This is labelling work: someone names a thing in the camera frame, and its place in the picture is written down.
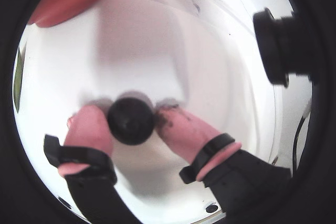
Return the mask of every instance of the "white plastic container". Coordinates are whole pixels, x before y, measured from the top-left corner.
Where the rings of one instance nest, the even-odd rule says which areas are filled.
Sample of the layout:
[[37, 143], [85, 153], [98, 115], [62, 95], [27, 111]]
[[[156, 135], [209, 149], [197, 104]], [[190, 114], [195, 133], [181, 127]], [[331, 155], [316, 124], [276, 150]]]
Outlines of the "white plastic container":
[[[100, 0], [52, 28], [27, 27], [20, 111], [15, 118], [34, 169], [56, 196], [81, 214], [66, 182], [43, 153], [44, 135], [90, 102], [145, 94], [155, 106], [177, 101], [243, 149], [271, 162], [278, 153], [282, 94], [260, 59], [251, 0]], [[116, 189], [145, 224], [214, 223], [216, 203], [202, 183], [184, 185], [186, 163], [156, 133], [143, 145], [115, 142]]]

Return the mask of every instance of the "black strap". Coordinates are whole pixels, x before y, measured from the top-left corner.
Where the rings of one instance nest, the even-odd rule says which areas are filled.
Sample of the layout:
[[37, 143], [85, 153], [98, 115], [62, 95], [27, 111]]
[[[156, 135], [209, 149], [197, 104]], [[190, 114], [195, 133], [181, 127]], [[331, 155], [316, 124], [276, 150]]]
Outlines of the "black strap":
[[[290, 169], [273, 166], [239, 150], [211, 170], [203, 182], [226, 212], [227, 223], [234, 223], [242, 211], [284, 188], [290, 178]], [[248, 223], [248, 218], [240, 223]]]
[[73, 200], [92, 224], [141, 224], [128, 209], [113, 182], [105, 176], [86, 177], [91, 167], [65, 179]]
[[185, 184], [196, 181], [196, 176], [200, 170], [209, 162], [209, 160], [225, 146], [233, 143], [235, 140], [227, 133], [216, 136], [211, 139], [197, 154], [190, 166], [184, 167], [180, 171], [180, 177]]
[[92, 224], [141, 224], [122, 201], [114, 185], [117, 176], [111, 158], [86, 147], [60, 146], [54, 136], [45, 136], [44, 152], [51, 165], [89, 164], [87, 169], [66, 175], [69, 191], [77, 207]]

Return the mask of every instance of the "black ball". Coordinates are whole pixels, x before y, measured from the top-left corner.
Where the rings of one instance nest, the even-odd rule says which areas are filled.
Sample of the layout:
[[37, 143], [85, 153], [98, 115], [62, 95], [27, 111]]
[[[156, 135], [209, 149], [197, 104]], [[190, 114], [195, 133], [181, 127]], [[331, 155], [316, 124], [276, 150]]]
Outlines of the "black ball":
[[154, 115], [149, 106], [136, 98], [116, 101], [108, 112], [112, 135], [123, 144], [144, 143], [154, 129]]

